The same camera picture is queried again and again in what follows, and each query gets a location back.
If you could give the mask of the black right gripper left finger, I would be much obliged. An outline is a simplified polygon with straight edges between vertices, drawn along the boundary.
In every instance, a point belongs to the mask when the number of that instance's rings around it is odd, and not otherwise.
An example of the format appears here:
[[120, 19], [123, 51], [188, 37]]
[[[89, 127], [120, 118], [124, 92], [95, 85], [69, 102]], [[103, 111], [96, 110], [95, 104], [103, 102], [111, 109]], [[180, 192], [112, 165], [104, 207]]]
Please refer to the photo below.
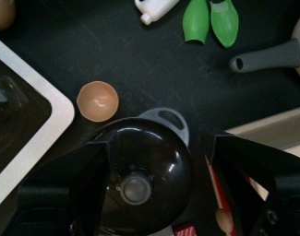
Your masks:
[[98, 236], [106, 185], [110, 176], [107, 146], [88, 142], [79, 149], [76, 158], [87, 162], [71, 181], [69, 210], [75, 236]]

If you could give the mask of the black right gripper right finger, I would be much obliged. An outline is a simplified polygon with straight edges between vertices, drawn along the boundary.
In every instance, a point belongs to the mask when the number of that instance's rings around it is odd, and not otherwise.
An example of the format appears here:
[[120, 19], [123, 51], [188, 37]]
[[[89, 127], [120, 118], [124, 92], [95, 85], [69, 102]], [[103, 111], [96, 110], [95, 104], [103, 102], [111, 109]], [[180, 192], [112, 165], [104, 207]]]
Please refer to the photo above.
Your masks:
[[209, 161], [237, 236], [300, 236], [300, 158], [235, 136], [217, 136]]

